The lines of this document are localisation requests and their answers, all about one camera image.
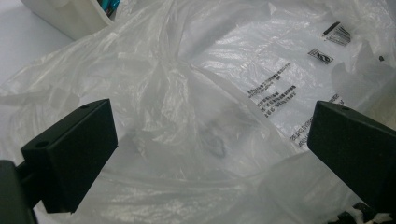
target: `printed symbol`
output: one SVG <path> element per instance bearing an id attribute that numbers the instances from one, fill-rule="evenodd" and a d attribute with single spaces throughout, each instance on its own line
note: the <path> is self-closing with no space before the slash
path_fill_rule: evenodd
<path id="1" fill-rule="evenodd" d="M 313 49 L 308 52 L 309 55 L 321 60 L 323 63 L 329 64 L 332 62 L 333 58 L 320 52 L 318 49 Z"/>

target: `crumpled plastic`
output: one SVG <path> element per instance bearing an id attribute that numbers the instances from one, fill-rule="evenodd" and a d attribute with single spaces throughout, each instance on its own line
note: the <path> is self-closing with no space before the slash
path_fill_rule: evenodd
<path id="1" fill-rule="evenodd" d="M 360 200 L 290 132 L 335 93 L 392 123 L 395 23 L 384 1 L 132 0 L 120 10 L 114 25 L 0 88 L 0 157 L 14 161 L 79 105 L 111 100 L 119 148 L 77 212 L 51 218 L 323 223 Z M 352 35 L 346 47 L 321 38 L 336 21 Z M 314 48 L 333 57 L 329 66 L 307 54 Z M 285 86 L 309 97 L 268 119 L 247 90 L 287 63 Z"/>

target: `screw hole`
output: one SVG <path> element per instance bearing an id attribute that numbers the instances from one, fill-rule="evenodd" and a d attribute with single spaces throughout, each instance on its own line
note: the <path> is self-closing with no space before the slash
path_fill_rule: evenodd
<path id="1" fill-rule="evenodd" d="M 35 147 L 46 147 L 50 142 L 44 141 L 44 142 L 39 142 L 35 145 Z"/>

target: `plastic bag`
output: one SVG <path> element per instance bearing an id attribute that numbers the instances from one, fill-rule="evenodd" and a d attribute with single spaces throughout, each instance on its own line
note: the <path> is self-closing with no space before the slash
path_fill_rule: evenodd
<path id="1" fill-rule="evenodd" d="M 78 211 L 52 218 L 62 223 L 320 223 L 358 200 L 311 153 L 292 157 L 306 149 L 283 134 L 309 119 L 322 97 L 339 93 L 347 104 L 368 111 L 374 99 L 393 90 L 394 61 L 388 55 L 394 55 L 394 47 L 375 51 L 391 41 L 377 37 L 377 26 L 368 35 L 352 26 L 383 22 L 389 28 L 384 36 L 390 36 L 394 22 L 384 2 L 365 0 L 371 7 L 361 1 L 129 3 L 124 19 L 48 55 L 1 86 L 2 120 L 9 126 L 2 130 L 0 156 L 14 161 L 21 161 L 23 144 L 78 105 L 111 100 L 120 146 Z M 352 13 L 360 10 L 379 11 L 381 17 Z M 335 18 L 352 35 L 346 47 L 318 34 Z M 276 40 L 290 51 L 276 51 Z M 325 52 L 332 62 L 308 55 L 311 49 L 302 46 L 310 42 L 329 46 L 319 50 L 332 50 L 332 55 Z M 384 63 L 375 61 L 378 53 Z M 368 61 L 357 60 L 359 55 L 369 57 L 377 73 L 362 76 Z M 205 66 L 213 58 L 217 63 Z M 252 58 L 267 68 L 248 65 Z M 232 76 L 237 69 L 245 69 L 245 75 Z M 243 88 L 290 70 L 300 78 L 272 88 L 281 92 L 295 83 L 310 88 L 309 97 L 290 99 L 285 120 L 267 119 Z M 376 74 L 383 75 L 375 79 Z M 315 85 L 306 84 L 306 76 Z M 343 78 L 357 80 L 366 91 L 349 97 L 351 87 Z"/>

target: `white container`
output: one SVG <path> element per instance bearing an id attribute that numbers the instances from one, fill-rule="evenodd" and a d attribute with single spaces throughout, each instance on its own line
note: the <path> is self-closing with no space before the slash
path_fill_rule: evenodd
<path id="1" fill-rule="evenodd" d="M 77 40 L 110 25 L 113 21 L 97 0 L 21 0 L 35 14 Z"/>

